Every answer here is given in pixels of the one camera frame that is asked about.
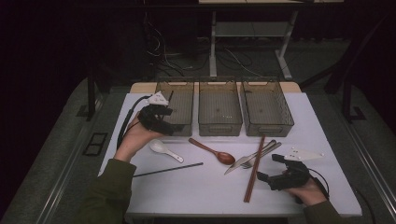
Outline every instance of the white tabletop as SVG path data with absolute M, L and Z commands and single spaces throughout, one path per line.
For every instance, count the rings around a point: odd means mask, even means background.
M 143 93 L 127 94 L 119 120 L 102 164 L 101 174 L 107 160 L 116 151 L 117 137 L 128 110 Z M 330 185 L 330 199 L 342 216 L 361 216 L 361 207 L 348 185 L 341 167 L 322 131 L 315 112 L 304 93 L 285 93 L 295 125 L 284 138 L 266 138 L 266 143 L 275 139 L 282 146 L 273 153 L 285 155 L 292 147 L 325 154 L 324 159 L 305 161 L 304 164 L 320 172 Z M 193 134 L 197 141 L 217 151 L 231 153 L 237 160 L 257 151 L 260 137 L 247 137 L 244 125 L 238 137 L 201 137 L 198 134 L 198 95 L 194 98 Z M 137 105 L 134 112 L 146 103 Z M 203 162 L 204 165 L 154 175 L 135 177 L 133 195 L 127 215 L 132 216 L 191 216 L 191 217 L 291 217 L 303 212 L 301 205 L 284 191 L 270 187 L 256 179 L 250 203 L 244 203 L 251 169 L 238 168 L 227 175 L 228 166 L 217 161 L 215 156 L 188 142 L 189 137 L 166 136 L 163 142 L 184 158 L 179 163 L 170 156 L 153 152 L 145 146 L 133 157 L 137 166 L 136 175 Z M 272 161 L 271 156 L 262 158 L 259 171 L 268 175 L 280 175 L 285 164 Z

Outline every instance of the metal fork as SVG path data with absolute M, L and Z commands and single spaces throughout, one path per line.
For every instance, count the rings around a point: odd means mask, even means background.
M 278 148 L 278 147 L 280 147 L 282 145 L 282 143 L 280 143 L 280 142 L 277 142 L 277 143 L 275 143 L 274 145 L 271 145 L 271 146 L 270 146 L 270 144 L 271 144 L 271 142 L 267 146 L 265 146 L 263 148 L 261 157 L 267 155 L 268 153 L 272 152 L 273 150 L 275 150 L 276 148 Z M 248 169 L 248 168 L 253 167 L 255 160 L 256 160 L 256 157 L 252 158 L 249 161 L 246 161 L 246 162 L 242 163 L 241 164 L 242 168 Z

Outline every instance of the white plastic spoon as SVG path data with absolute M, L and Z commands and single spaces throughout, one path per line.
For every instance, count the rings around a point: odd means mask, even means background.
M 169 150 L 168 147 L 162 141 L 160 141 L 158 139 L 153 139 L 148 144 L 149 144 L 149 147 L 151 148 L 151 150 L 153 150 L 155 152 L 167 154 L 167 155 L 175 158 L 175 160 L 177 160 L 179 162 L 184 161 L 183 158 L 181 158 L 180 156 L 175 154 L 173 151 Z

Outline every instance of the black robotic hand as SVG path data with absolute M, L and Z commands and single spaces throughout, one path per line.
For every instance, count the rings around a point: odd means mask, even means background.
M 257 172 L 257 178 L 260 181 L 268 183 L 268 185 L 271 187 L 271 190 L 299 188 L 305 185 L 309 178 L 313 178 L 325 197 L 329 199 L 329 194 L 321 182 L 309 174 L 308 168 L 301 161 L 287 161 L 283 156 L 277 154 L 273 154 L 272 159 L 273 161 L 285 163 L 287 170 L 282 175 L 274 176 Z M 299 198 L 296 198 L 296 202 L 303 203 Z
M 147 105 L 140 110 L 137 118 L 148 129 L 157 133 L 172 135 L 174 130 L 170 123 L 163 121 L 163 116 L 170 116 L 173 110 L 164 105 Z

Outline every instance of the plastic storage basket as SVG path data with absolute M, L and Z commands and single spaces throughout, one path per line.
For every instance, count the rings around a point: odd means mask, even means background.
M 199 134 L 238 136 L 242 113 L 233 77 L 201 77 L 199 82 Z
M 294 121 L 275 77 L 244 77 L 240 94 L 248 136 L 288 135 Z
M 161 91 L 173 109 L 163 120 L 172 125 L 173 136 L 192 135 L 192 105 L 194 96 L 193 77 L 159 77 L 155 92 Z

